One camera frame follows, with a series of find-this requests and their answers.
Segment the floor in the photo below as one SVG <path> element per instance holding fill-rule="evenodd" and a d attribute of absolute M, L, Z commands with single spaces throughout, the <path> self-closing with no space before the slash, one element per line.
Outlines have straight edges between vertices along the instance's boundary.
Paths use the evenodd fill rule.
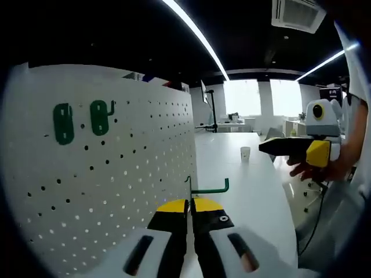
<path fill-rule="evenodd" d="M 265 136 L 260 136 L 260 140 L 264 141 Z M 320 198 L 313 202 L 312 205 L 308 206 L 309 203 L 318 196 L 317 190 L 319 189 L 319 186 L 314 184 L 309 187 L 308 183 L 310 180 L 300 181 L 299 176 L 291 177 L 289 173 L 293 166 L 287 165 L 287 159 L 288 157 L 286 156 L 278 156 L 274 160 L 273 165 L 281 176 L 282 186 L 289 202 L 294 226 L 298 227 L 305 221 L 308 215 L 310 215 L 312 211 L 315 211 L 315 208 L 319 206 Z"/>

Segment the white cup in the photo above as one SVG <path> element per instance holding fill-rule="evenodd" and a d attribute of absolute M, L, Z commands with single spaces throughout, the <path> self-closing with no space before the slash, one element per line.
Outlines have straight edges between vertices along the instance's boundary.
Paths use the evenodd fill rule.
<path fill-rule="evenodd" d="M 250 158 L 250 147 L 241 147 L 241 161 L 248 162 Z"/>

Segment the wall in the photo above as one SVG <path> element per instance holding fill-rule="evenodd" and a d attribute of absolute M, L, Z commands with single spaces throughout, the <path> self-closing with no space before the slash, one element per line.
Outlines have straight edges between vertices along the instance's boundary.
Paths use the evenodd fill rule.
<path fill-rule="evenodd" d="M 214 90 L 216 118 L 225 115 L 225 98 L 223 84 L 208 86 L 208 90 Z M 306 112 L 307 105 L 312 100 L 319 99 L 319 89 L 315 86 L 300 85 L 301 102 L 303 111 Z M 257 116 L 253 129 L 261 130 L 267 134 L 270 127 L 282 130 L 283 116 L 273 115 L 272 91 L 270 82 L 259 82 L 261 116 Z M 202 101 L 201 88 L 190 89 L 193 107 L 193 120 L 196 126 L 209 123 L 211 110 L 209 106 Z"/>

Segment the person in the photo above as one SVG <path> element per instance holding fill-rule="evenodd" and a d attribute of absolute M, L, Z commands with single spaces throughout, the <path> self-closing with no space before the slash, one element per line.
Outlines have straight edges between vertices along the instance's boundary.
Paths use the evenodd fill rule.
<path fill-rule="evenodd" d="M 362 160 L 363 163 L 358 163 L 358 170 L 359 168 L 361 169 L 355 173 L 355 182 L 358 183 L 359 186 L 370 181 L 370 173 L 367 169 L 364 169 L 364 167 L 367 167 L 364 160 L 366 160 L 369 155 L 371 145 L 370 135 L 366 132 L 369 117 L 368 98 L 370 96 L 367 88 L 362 84 L 359 75 L 359 63 L 357 63 L 358 60 L 355 53 L 357 48 L 346 51 L 346 49 L 354 42 L 351 42 L 351 40 L 348 39 L 346 34 L 337 24 L 335 24 L 335 27 L 339 33 L 342 46 L 345 49 L 345 56 L 350 73 L 349 92 L 360 99 L 355 113 L 354 127 L 352 127 L 349 138 L 346 138 L 346 142 L 340 147 L 339 158 L 335 161 L 329 162 L 328 166 L 324 169 L 314 168 L 304 161 L 297 160 L 295 157 L 290 157 L 287 164 L 290 166 L 296 165 L 296 167 L 294 167 L 290 172 L 292 177 L 300 175 L 302 181 L 312 178 L 315 181 L 322 182 L 324 180 L 343 180 L 351 170 L 352 166 L 359 160 Z"/>

